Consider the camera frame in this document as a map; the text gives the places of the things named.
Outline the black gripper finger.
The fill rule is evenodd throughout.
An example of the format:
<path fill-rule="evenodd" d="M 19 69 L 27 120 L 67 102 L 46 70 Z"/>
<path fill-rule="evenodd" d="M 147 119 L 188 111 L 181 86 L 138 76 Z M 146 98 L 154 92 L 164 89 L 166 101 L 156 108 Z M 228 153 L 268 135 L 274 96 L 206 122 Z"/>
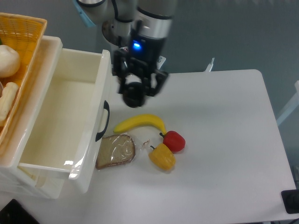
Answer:
<path fill-rule="evenodd" d="M 150 97 L 156 96 L 162 89 L 163 85 L 165 84 L 166 80 L 169 77 L 169 73 L 161 70 L 155 70 L 154 73 L 156 86 L 151 86 L 151 75 L 146 81 L 146 95 Z"/>
<path fill-rule="evenodd" d="M 124 48 L 114 52 L 113 75 L 118 77 L 119 93 L 128 93 L 129 86 L 126 77 L 130 74 L 130 54 Z"/>

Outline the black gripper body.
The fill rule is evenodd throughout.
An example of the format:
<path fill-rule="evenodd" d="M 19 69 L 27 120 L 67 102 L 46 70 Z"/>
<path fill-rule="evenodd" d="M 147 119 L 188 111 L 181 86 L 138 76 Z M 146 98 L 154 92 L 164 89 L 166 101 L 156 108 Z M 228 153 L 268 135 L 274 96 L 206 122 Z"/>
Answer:
<path fill-rule="evenodd" d="M 126 84 L 140 82 L 146 87 L 151 75 L 151 86 L 156 86 L 155 70 L 160 53 L 166 41 L 165 35 L 152 33 L 153 29 L 145 25 L 145 21 L 136 21 L 130 32 L 128 52 L 130 54 L 130 74 Z"/>

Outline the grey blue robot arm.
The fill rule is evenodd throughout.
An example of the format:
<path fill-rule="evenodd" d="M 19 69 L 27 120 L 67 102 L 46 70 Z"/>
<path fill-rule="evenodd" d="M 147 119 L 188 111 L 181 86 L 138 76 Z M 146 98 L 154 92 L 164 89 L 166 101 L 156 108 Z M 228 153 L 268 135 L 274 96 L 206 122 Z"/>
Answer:
<path fill-rule="evenodd" d="M 168 73 L 157 67 L 168 37 L 176 0 L 75 0 L 73 4 L 87 27 L 109 26 L 106 40 L 116 46 L 113 74 L 119 93 L 132 106 L 157 95 Z"/>

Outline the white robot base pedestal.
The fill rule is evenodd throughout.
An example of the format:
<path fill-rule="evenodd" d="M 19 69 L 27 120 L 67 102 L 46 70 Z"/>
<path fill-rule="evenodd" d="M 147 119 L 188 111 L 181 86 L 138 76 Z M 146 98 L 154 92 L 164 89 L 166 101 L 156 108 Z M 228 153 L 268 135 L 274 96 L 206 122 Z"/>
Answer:
<path fill-rule="evenodd" d="M 128 50 L 128 42 L 130 39 L 131 28 L 133 27 L 136 21 L 145 21 L 145 25 L 153 29 L 152 33 L 155 33 L 157 35 L 165 35 L 165 37 L 167 38 L 171 25 L 171 20 L 162 20 L 152 17 L 139 16 L 135 21 L 125 23 L 118 20 L 113 20 L 112 22 L 107 21 L 102 25 L 102 33 L 105 40 L 111 44 L 113 54 L 116 50 L 120 48 Z M 158 69 L 161 68 L 161 63 L 159 62 L 160 57 L 157 62 Z"/>

